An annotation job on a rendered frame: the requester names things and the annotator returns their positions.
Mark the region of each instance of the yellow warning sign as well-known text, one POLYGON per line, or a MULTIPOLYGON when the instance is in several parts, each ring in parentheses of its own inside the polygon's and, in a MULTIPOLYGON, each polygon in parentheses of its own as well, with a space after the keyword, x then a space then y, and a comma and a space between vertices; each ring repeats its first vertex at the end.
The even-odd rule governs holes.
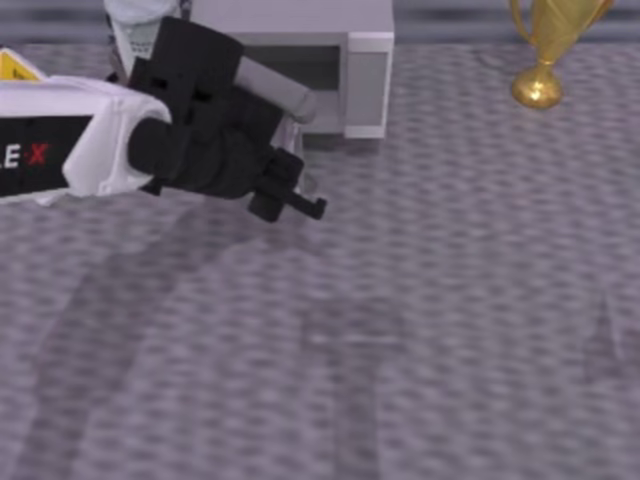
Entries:
POLYGON ((0 80, 43 80, 45 75, 31 62, 8 48, 0 49, 0 80))

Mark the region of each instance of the trophy cup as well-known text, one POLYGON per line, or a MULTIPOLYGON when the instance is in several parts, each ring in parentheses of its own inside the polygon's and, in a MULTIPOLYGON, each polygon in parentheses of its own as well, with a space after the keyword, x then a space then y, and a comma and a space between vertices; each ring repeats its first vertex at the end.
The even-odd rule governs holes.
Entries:
POLYGON ((546 109, 563 96, 553 65, 602 17, 614 0, 533 0, 529 33, 522 21, 520 0, 511 1, 518 33, 536 48, 538 63, 520 73, 511 86, 513 97, 530 108, 546 109))

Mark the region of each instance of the gray tablecloth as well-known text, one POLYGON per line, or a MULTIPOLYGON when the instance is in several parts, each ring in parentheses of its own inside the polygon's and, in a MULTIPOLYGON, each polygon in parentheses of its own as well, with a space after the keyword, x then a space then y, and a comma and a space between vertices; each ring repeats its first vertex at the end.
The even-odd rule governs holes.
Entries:
MULTIPOLYGON (((105 75, 100 47, 24 47, 105 75)), ((326 220, 167 192, 0 210, 0 476, 634 480, 640 52, 398 48, 326 220)))

